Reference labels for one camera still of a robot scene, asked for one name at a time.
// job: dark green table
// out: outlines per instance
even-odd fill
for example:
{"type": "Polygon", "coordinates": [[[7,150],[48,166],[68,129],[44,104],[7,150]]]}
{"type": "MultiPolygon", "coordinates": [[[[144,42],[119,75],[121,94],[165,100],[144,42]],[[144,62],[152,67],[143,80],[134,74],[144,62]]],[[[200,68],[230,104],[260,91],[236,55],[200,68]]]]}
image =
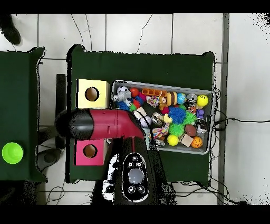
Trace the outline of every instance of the dark green table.
{"type": "MultiPolygon", "coordinates": [[[[121,54],[112,52],[85,52],[74,45],[67,54],[67,105],[75,108],[76,80],[127,80],[157,85],[211,90],[213,79],[212,52],[203,55],[121,54]]],[[[66,174],[70,180],[101,180],[103,166],[74,166],[74,140],[67,148],[66,174]]],[[[196,155],[160,151],[168,181],[199,181],[208,185],[209,153],[196,155]]]]}
{"type": "Polygon", "coordinates": [[[8,142],[19,143],[24,155],[14,165],[0,156],[0,180],[45,182],[36,168],[38,124],[37,64],[43,48],[29,52],[0,52],[0,149],[8,142]]]}

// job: gray plastic bin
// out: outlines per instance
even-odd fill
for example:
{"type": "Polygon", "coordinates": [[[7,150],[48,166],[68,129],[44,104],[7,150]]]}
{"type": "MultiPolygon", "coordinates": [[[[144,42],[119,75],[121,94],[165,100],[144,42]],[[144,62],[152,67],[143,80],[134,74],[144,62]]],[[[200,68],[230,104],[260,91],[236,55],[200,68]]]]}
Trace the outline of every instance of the gray plastic bin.
{"type": "MultiPolygon", "coordinates": [[[[201,137],[202,139],[202,146],[200,148],[192,148],[192,147],[186,147],[180,143],[178,143],[176,146],[170,146],[165,141],[164,147],[158,147],[159,150],[164,151],[172,151],[172,152],[182,152],[182,153],[193,153],[193,154],[207,154],[210,148],[210,141],[211,141],[211,131],[213,128],[213,121],[214,121],[214,106],[215,106],[215,94],[213,94],[211,91],[207,90],[199,90],[199,89],[188,89],[188,88],[180,88],[180,87],[172,87],[172,86],[162,86],[162,85],[154,85],[154,84],[147,84],[147,83],[141,83],[141,82],[132,82],[132,81],[123,81],[123,80],[117,80],[112,85],[112,93],[111,93],[111,107],[116,108],[115,104],[112,103],[112,97],[113,95],[117,94],[117,88],[119,86],[126,86],[128,88],[136,87],[140,91],[142,91],[143,88],[152,88],[152,89],[160,89],[160,90],[166,90],[166,91],[174,91],[176,93],[182,92],[186,95],[188,94],[196,94],[198,95],[206,95],[209,99],[209,103],[204,107],[205,116],[207,117],[207,132],[205,133],[197,133],[197,136],[201,137]]],[[[144,128],[144,132],[147,135],[149,133],[150,129],[144,128]]]]}

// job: shoe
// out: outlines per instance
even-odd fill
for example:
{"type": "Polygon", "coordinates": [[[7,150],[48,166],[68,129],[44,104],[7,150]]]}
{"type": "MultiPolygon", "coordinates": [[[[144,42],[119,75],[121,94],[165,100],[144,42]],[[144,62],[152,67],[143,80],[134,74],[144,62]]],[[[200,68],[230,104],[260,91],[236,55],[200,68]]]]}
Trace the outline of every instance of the shoe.
{"type": "Polygon", "coordinates": [[[2,30],[5,38],[13,45],[21,42],[21,35],[15,28],[10,14],[0,14],[0,30],[2,30]]]}

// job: green lid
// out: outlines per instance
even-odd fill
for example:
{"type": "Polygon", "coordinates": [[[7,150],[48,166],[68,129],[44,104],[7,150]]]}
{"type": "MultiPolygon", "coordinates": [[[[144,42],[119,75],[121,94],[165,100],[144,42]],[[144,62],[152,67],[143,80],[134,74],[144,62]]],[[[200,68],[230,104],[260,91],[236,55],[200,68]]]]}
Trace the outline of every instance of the green lid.
{"type": "Polygon", "coordinates": [[[23,158],[23,148],[15,142],[9,142],[2,149],[2,157],[9,164],[16,164],[23,158]]]}

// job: yellow smiley ball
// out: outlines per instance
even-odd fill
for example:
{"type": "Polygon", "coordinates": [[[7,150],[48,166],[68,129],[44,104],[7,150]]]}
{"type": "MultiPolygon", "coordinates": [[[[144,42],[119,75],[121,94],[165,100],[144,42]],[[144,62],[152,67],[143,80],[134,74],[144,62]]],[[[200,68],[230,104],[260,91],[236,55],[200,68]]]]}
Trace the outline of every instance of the yellow smiley ball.
{"type": "Polygon", "coordinates": [[[171,146],[175,146],[178,144],[179,142],[179,138],[175,135],[169,135],[168,138],[167,138],[167,142],[169,145],[171,146]]]}
{"type": "Polygon", "coordinates": [[[197,105],[199,107],[204,107],[207,104],[208,104],[208,97],[207,96],[205,96],[205,95],[198,96],[197,105]]]}

